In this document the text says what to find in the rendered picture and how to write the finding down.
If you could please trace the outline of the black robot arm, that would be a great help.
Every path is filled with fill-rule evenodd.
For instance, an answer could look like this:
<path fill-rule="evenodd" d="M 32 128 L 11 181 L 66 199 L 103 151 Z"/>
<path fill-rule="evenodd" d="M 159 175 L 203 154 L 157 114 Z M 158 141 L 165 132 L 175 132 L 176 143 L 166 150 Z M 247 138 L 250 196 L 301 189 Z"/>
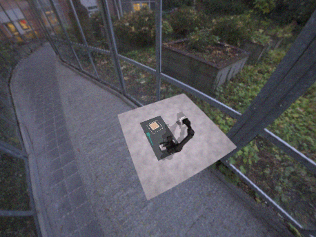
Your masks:
<path fill-rule="evenodd" d="M 188 118 L 185 118 L 183 121 L 183 124 L 186 124 L 187 126 L 187 137 L 178 144 L 166 144 L 166 148 L 167 148 L 167 152 L 169 154 L 172 154 L 173 152 L 180 152 L 182 150 L 182 147 L 192 138 L 192 136 L 194 136 L 195 132 L 192 130 L 191 126 L 190 126 L 190 121 L 188 120 Z"/>

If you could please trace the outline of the beige square tile with dark centre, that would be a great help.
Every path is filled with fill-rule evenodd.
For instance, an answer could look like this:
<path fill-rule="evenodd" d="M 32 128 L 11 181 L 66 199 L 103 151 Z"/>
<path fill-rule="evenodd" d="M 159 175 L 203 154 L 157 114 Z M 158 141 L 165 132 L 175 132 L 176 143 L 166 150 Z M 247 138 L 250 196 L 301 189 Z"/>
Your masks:
<path fill-rule="evenodd" d="M 155 129 L 157 129 L 159 127 L 156 122 L 150 124 L 149 126 L 152 128 L 152 130 L 155 130 Z"/>

